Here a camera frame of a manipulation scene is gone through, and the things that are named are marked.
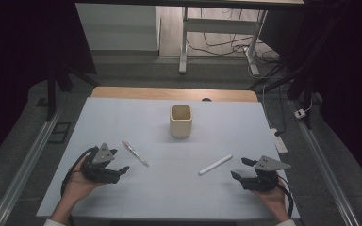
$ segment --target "table leg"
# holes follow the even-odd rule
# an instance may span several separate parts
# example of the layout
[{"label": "table leg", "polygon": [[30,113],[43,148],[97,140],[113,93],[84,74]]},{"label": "table leg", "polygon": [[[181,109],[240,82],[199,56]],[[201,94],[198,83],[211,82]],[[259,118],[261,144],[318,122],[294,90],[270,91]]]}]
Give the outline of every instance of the table leg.
[{"label": "table leg", "polygon": [[260,75],[257,66],[255,64],[255,59],[253,57],[253,52],[255,49],[255,44],[257,42],[258,39],[258,35],[260,34],[260,30],[261,30],[261,26],[263,25],[263,21],[264,21],[264,17],[266,16],[267,11],[262,10],[259,17],[258,17],[258,21],[255,27],[255,32],[254,32],[254,36],[252,37],[251,40],[251,44],[249,45],[249,48],[245,48],[245,56],[248,59],[248,63],[249,63],[249,68],[251,69],[252,75]]},{"label": "table leg", "polygon": [[182,28],[182,44],[180,55],[179,73],[187,72],[187,26],[188,26],[188,7],[183,8],[183,28]]}]

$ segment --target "gray floor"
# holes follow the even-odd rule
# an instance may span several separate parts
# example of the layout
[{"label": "gray floor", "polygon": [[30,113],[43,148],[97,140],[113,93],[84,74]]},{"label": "gray floor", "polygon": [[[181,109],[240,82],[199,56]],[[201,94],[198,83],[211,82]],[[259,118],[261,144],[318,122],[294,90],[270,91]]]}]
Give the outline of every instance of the gray floor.
[{"label": "gray floor", "polygon": [[[94,59],[98,74],[91,77],[103,86],[246,89],[256,80],[248,74],[246,61],[238,59],[190,58],[186,75],[178,74],[177,59],[134,54],[95,55]],[[270,68],[271,65],[262,65],[260,71],[265,73]],[[68,95],[68,101],[58,119],[58,122],[70,124],[70,133],[64,138],[63,143],[45,145],[20,199],[16,202],[8,218],[7,225],[42,225],[44,223],[44,219],[35,217],[36,212],[75,127],[82,106],[92,92],[92,86],[75,76],[71,76],[71,78],[74,82],[74,89]],[[292,169],[287,171],[287,176],[302,217],[302,219],[297,219],[296,223],[305,226],[345,225],[336,202],[304,139],[298,125],[299,122],[292,115],[290,100],[285,96],[287,89],[288,84],[279,90],[275,89],[266,93],[264,97],[261,94],[258,97],[260,101],[264,99],[270,125],[278,130],[287,128],[281,137],[288,148],[288,154],[282,155],[281,159],[292,166]],[[40,98],[46,98],[46,91],[46,82],[34,86],[29,91],[28,104],[21,118],[0,147],[0,200],[44,123],[46,106],[38,106],[37,103]],[[317,99],[314,100],[311,116],[313,132],[362,225],[362,169],[349,150],[322,120],[319,113],[320,102]],[[58,141],[61,138],[51,136],[50,140]],[[111,225],[146,224],[147,222],[115,221]],[[177,222],[164,224],[185,225]],[[190,222],[187,225],[202,224],[203,222]],[[239,226],[274,225],[275,222],[266,220],[237,222],[236,224]],[[110,222],[77,219],[76,225],[110,225]],[[211,222],[205,225],[224,224]]]}]

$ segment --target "white wall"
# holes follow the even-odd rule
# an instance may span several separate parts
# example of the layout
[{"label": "white wall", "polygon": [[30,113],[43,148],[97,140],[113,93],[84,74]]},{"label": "white wall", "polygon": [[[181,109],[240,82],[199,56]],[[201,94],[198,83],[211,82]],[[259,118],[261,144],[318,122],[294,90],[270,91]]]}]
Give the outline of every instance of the white wall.
[{"label": "white wall", "polygon": [[159,7],[76,4],[91,50],[159,48]]}]

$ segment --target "beige cup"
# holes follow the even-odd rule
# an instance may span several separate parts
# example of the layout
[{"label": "beige cup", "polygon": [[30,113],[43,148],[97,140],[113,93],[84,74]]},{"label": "beige cup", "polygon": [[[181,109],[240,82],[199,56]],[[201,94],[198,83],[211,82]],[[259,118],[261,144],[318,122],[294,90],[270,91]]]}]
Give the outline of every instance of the beige cup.
[{"label": "beige cup", "polygon": [[170,133],[173,137],[189,137],[192,129],[192,109],[188,105],[174,105],[170,109]]}]

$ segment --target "sleeve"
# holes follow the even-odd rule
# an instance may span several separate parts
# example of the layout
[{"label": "sleeve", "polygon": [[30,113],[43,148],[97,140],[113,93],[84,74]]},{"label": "sleeve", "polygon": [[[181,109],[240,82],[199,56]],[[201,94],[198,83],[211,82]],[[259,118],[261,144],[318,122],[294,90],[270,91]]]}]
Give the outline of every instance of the sleeve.
[{"label": "sleeve", "polygon": [[275,226],[296,226],[295,222],[292,219],[286,220],[282,223],[279,223]]},{"label": "sleeve", "polygon": [[52,219],[47,219],[45,221],[45,224],[43,224],[43,226],[66,226],[66,225],[57,223],[57,222],[53,221]]}]

